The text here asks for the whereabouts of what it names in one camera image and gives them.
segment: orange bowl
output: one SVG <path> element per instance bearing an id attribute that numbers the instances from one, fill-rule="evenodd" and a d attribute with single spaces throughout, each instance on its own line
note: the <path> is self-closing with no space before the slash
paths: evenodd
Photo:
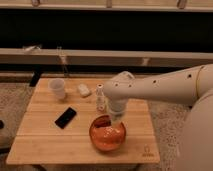
<path id="1" fill-rule="evenodd" d="M 111 126 L 109 116 L 103 115 L 92 122 L 89 135 L 97 149 L 107 152 L 119 148 L 125 141 L 126 128 L 122 122 Z"/>

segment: wooden tabletop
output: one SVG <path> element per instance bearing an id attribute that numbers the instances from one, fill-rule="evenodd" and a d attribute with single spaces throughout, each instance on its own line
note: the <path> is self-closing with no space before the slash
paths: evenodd
<path id="1" fill-rule="evenodd" d="M 159 152 L 147 102 L 131 99 L 123 123 L 125 143 L 116 151 L 101 153 L 89 138 L 92 121 L 101 116 L 96 110 L 95 89 L 105 79 L 65 79 L 67 98 L 55 99 L 48 90 L 48 78 L 39 80 L 21 122 L 7 164 L 97 164 L 158 163 Z M 77 86 L 85 83 L 92 95 L 82 98 Z M 77 111 L 75 118 L 60 129 L 54 121 L 68 108 Z"/>

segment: smartphone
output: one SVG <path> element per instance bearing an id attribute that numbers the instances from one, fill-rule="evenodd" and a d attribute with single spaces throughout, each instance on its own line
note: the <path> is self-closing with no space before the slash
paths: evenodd
<path id="1" fill-rule="evenodd" d="M 76 111 L 69 107 L 56 121 L 55 124 L 59 126 L 61 129 L 64 127 L 74 118 L 76 115 Z"/>

